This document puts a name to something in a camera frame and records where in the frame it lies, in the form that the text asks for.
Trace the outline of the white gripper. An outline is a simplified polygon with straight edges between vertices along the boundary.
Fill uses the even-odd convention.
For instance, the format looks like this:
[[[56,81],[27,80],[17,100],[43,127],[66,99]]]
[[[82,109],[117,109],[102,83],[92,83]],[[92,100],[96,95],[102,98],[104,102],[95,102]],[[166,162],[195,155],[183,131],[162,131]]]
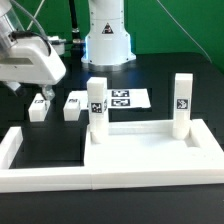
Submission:
[[[56,85],[65,73],[56,51],[40,37],[18,39],[8,55],[0,59],[0,81],[9,81],[5,85],[16,96],[23,95],[20,83],[30,83],[43,85],[44,98],[53,100],[55,93],[51,85]]]

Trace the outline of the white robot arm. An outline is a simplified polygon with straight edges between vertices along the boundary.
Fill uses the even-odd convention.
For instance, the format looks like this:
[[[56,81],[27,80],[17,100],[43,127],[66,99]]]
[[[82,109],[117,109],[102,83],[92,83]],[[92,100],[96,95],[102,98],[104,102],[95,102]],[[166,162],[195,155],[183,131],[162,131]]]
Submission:
[[[131,37],[124,27],[124,0],[88,0],[90,31],[83,41],[84,66],[98,71],[116,71],[136,59]],[[15,0],[0,0],[0,81],[16,92],[23,83],[37,84],[47,100],[54,98],[52,87],[66,68],[54,41],[44,31],[25,30],[14,9]]]

